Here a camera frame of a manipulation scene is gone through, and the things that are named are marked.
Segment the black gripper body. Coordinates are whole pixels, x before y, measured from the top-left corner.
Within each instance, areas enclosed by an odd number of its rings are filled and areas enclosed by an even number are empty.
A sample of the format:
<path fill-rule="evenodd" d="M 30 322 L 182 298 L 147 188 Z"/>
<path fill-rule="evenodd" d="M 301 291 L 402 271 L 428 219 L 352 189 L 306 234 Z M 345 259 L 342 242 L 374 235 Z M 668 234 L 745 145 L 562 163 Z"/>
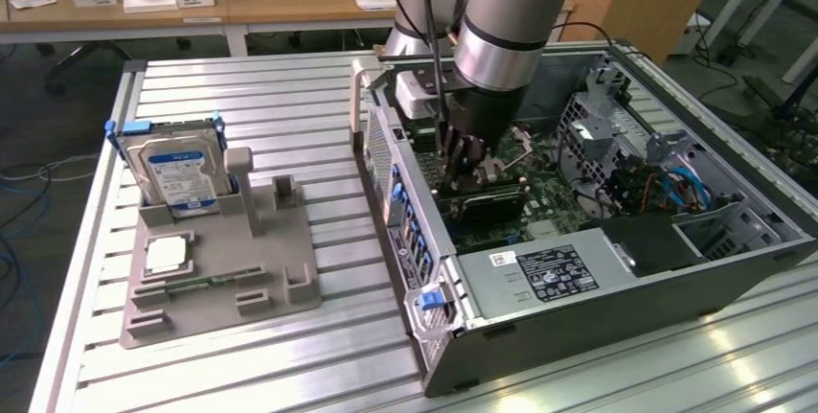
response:
<path fill-rule="evenodd" d="M 458 137 L 494 149 L 514 119 L 528 88 L 494 91 L 480 87 L 456 90 L 448 103 L 448 124 Z"/>

